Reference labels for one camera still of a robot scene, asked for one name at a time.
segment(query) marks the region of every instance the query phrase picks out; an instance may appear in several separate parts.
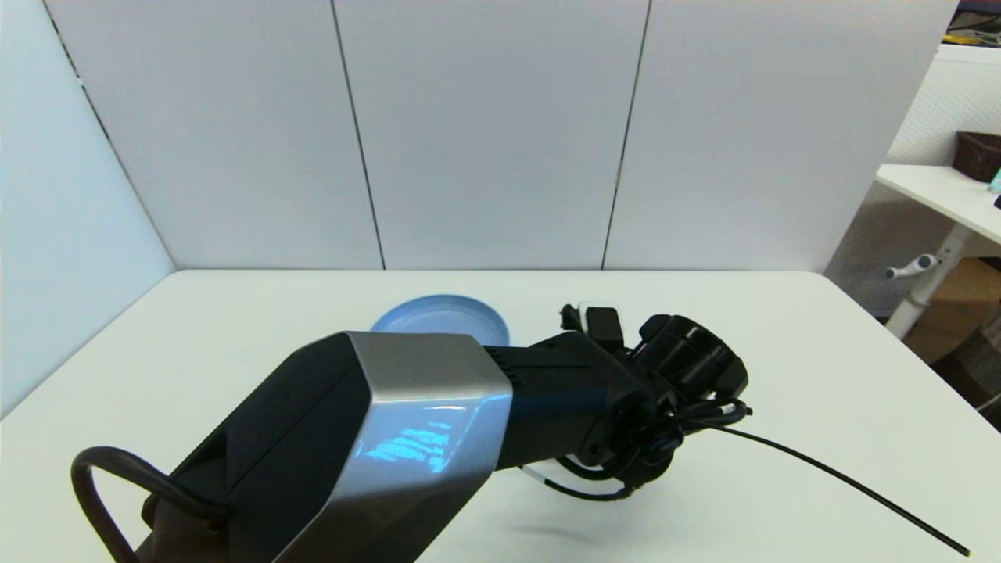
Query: white pegboard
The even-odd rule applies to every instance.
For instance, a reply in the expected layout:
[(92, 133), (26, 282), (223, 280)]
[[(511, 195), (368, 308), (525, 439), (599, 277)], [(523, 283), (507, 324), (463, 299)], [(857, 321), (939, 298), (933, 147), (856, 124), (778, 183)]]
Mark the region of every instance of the white pegboard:
[(1001, 49), (987, 52), (996, 55), (993, 64), (983, 56), (974, 59), (983, 62), (972, 62), (940, 51), (890, 147), (888, 163), (948, 166), (957, 130), (1001, 133)]
[[(1001, 49), (942, 45), (908, 110), (886, 161), (952, 164), (956, 131), (1001, 133)], [(893, 312), (916, 277), (886, 279), (883, 270), (934, 252), (952, 221), (874, 183), (825, 275), (870, 313)], [(999, 254), (986, 241), (973, 255)]]

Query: brown basket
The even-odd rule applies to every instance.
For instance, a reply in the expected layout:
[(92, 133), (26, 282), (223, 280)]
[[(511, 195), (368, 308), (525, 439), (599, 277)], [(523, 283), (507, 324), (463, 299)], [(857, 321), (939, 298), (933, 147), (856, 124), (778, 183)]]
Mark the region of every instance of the brown basket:
[(1001, 168), (1001, 136), (959, 131), (956, 138), (952, 167), (977, 181), (994, 179)]

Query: white shelf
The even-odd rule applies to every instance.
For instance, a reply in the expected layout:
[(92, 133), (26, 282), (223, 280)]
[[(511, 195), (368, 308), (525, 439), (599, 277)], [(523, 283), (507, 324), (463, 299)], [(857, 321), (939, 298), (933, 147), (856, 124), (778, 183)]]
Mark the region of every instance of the white shelf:
[(884, 164), (876, 180), (1001, 244), (1001, 209), (987, 184), (950, 166)]

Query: table top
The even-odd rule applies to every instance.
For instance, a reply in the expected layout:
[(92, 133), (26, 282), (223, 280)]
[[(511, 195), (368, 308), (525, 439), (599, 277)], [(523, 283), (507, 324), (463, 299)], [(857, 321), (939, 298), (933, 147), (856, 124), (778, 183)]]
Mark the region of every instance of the table top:
[(950, 166), (883, 164), (876, 180), (1001, 244), (1001, 209), (987, 183)]
[[(824, 277), (805, 272), (182, 271), (163, 280), (0, 424), (0, 561), (109, 561), (76, 505), (73, 456), (113, 445), (170, 471), (296, 348), (365, 330), (435, 293), (479, 299), (516, 346), (566, 303), (613, 302), (629, 341), (688, 316), (745, 361), (739, 425), (814, 455), (975, 552), (1001, 552), (1001, 436)], [(566, 479), (555, 464), (540, 468)], [(125, 535), (145, 493), (97, 472)], [(701, 433), (668, 473), (588, 503), (494, 474), (421, 557), (475, 561), (958, 561), (845, 484), (737, 437)]]

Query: desk leg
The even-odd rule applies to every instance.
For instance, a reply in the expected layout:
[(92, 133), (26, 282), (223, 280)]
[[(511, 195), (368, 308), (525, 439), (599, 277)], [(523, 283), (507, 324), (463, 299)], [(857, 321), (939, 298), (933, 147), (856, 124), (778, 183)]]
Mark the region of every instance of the desk leg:
[(970, 240), (973, 231), (966, 226), (956, 223), (945, 237), (938, 252), (939, 264), (921, 274), (918, 283), (914, 285), (910, 293), (900, 303), (893, 316), (886, 323), (886, 329), (893, 333), (893, 336), (903, 340), (911, 327), (917, 323), (918, 318), (925, 312), (931, 304), (932, 296), (939, 286), (945, 282), (952, 268), (956, 267), (959, 259), (963, 257), (963, 247)]

